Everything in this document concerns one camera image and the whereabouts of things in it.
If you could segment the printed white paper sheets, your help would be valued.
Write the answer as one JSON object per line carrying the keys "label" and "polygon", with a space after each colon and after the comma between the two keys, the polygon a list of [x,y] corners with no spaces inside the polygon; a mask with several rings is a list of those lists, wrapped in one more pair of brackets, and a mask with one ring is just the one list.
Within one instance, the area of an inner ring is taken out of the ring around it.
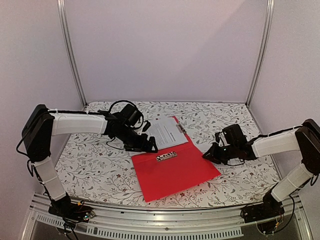
{"label": "printed white paper sheets", "polygon": [[188,142],[174,117],[161,118],[151,122],[146,131],[150,137],[155,138],[159,150],[171,148]]}

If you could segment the red file folder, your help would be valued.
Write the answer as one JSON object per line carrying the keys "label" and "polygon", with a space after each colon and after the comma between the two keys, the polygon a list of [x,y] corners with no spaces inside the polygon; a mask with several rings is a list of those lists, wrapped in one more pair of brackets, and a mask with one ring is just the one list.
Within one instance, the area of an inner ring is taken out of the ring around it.
{"label": "red file folder", "polygon": [[[185,134],[188,142],[173,147],[158,149],[158,153],[131,155],[134,170],[144,200],[148,203],[179,193],[220,176],[219,170]],[[157,161],[156,157],[176,152],[177,157]]]}

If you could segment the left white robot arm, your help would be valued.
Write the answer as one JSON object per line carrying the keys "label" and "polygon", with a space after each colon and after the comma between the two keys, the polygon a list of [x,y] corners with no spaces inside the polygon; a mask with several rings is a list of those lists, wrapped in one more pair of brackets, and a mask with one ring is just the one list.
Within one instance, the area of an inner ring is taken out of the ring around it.
{"label": "left white robot arm", "polygon": [[74,205],[66,200],[65,191],[51,159],[52,137],[69,134],[97,134],[119,139],[124,150],[136,153],[157,153],[155,137],[137,133],[144,126],[144,116],[128,103],[121,111],[73,111],[49,109],[39,104],[31,113],[22,133],[20,144],[39,182],[55,201],[55,209],[63,216],[74,213]]}

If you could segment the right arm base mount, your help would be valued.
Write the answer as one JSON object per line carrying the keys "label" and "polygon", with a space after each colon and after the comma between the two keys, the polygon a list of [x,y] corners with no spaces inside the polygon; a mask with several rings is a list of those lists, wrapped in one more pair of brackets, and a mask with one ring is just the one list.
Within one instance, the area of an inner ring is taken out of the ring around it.
{"label": "right arm base mount", "polygon": [[277,201],[268,191],[262,198],[262,203],[247,204],[241,208],[240,216],[245,223],[261,221],[257,229],[263,235],[273,235],[284,221],[284,207],[281,201]]}

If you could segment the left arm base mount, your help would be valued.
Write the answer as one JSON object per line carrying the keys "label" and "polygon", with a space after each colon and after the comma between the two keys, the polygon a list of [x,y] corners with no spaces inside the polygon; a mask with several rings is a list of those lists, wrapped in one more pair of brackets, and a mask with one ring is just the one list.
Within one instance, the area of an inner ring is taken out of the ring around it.
{"label": "left arm base mount", "polygon": [[85,205],[83,200],[72,203],[68,194],[59,200],[51,200],[48,213],[75,223],[87,223],[96,216],[92,207]]}

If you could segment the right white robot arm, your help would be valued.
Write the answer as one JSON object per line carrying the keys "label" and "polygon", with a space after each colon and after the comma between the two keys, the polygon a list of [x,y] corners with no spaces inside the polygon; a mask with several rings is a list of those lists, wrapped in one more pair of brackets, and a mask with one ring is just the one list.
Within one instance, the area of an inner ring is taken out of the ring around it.
{"label": "right white robot arm", "polygon": [[215,133],[215,141],[202,157],[228,165],[233,159],[247,162],[284,155],[296,157],[296,166],[264,195],[258,213],[269,218],[278,210],[278,203],[320,175],[320,127],[313,119],[252,139],[247,139],[239,124],[229,125]]}

